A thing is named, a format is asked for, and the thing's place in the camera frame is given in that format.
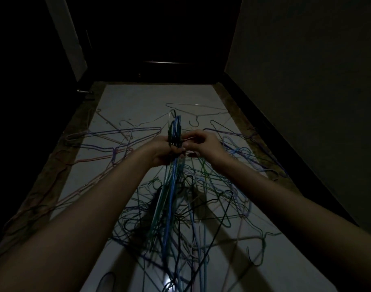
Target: wall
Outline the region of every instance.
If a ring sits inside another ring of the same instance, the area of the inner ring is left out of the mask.
[[[76,81],[79,81],[87,70],[83,51],[79,44],[76,31],[65,0],[45,0],[61,39]]]
[[[225,71],[371,232],[371,0],[243,0]]]

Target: dark wall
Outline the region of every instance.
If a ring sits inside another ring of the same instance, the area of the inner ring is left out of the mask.
[[[0,239],[81,102],[45,0],[17,7],[0,38]]]
[[[226,73],[371,232],[371,0],[243,0]]]

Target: floor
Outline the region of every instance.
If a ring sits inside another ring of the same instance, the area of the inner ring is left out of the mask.
[[[212,123],[215,123],[216,129],[222,132],[230,130],[244,136],[254,134],[252,125],[220,84],[213,86],[132,85],[96,82],[92,86],[92,91],[95,93],[94,100],[84,102],[76,111],[54,153],[39,175],[33,190],[21,210],[9,223],[7,227],[9,235],[5,236],[0,245],[0,262],[3,262],[6,256],[27,240],[32,233],[46,225],[50,216],[54,217],[62,211],[63,207],[60,205],[65,205],[62,202],[67,196],[76,192],[107,168],[110,157],[95,162],[75,162],[109,155],[87,146],[113,146],[109,139],[86,137],[82,144],[87,148],[78,149],[67,145],[65,142],[67,135],[84,131],[88,127],[90,131],[97,132],[112,130],[112,126],[129,128],[131,125],[137,126],[144,122],[147,123],[141,124],[141,127],[162,128],[168,122],[168,117],[163,115],[167,115],[171,108],[181,115],[182,129],[194,129],[193,127],[197,125],[198,128],[212,128]],[[177,105],[176,103],[202,106]],[[152,132],[134,132],[133,138],[139,139],[147,136],[147,133]],[[245,141],[235,136],[232,139],[239,147],[248,146],[251,149],[260,164],[255,168],[256,170],[300,194],[292,181],[284,177],[284,170],[276,164],[271,165],[270,158],[273,158],[273,155],[258,135],[253,136],[253,141]],[[119,153],[114,162],[121,157],[122,153]],[[267,166],[269,170],[263,170],[263,166]],[[163,174],[164,171],[159,168],[152,169],[142,183],[152,180],[155,176],[162,179]],[[251,209],[249,220],[252,224],[260,228],[262,232],[279,233],[279,230],[255,205],[250,202],[247,205]],[[210,211],[210,215],[214,218],[219,216],[219,210],[208,209],[207,211]],[[244,223],[243,217],[233,218],[230,221],[231,227],[221,229],[218,227],[219,220],[217,219],[199,220],[197,223],[199,228],[206,230],[206,244],[209,245],[214,234],[217,233],[215,245],[209,252],[209,263],[205,272],[208,291],[335,290],[334,286],[283,234],[268,237],[267,247],[263,248],[261,240],[257,239],[259,233],[255,232],[250,224]],[[143,264],[144,260],[140,259],[138,262]],[[104,275],[108,275],[108,272],[113,272],[111,275],[116,277],[116,286],[121,290],[138,291],[142,290],[143,286],[148,291],[156,288],[161,290],[167,280],[152,267],[145,270],[138,267],[136,260],[126,252],[123,246],[109,241],[81,291],[96,291],[100,280]],[[182,276],[189,278],[191,275],[185,271]],[[200,290],[200,281],[201,279],[196,277],[195,290]]]

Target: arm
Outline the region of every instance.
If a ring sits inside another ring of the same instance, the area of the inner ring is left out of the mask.
[[[371,235],[232,158],[214,134],[190,137],[183,146],[232,181],[334,285],[371,287]]]
[[[172,151],[180,149],[159,136],[132,152],[9,257],[0,268],[0,291],[79,290],[142,178]]]

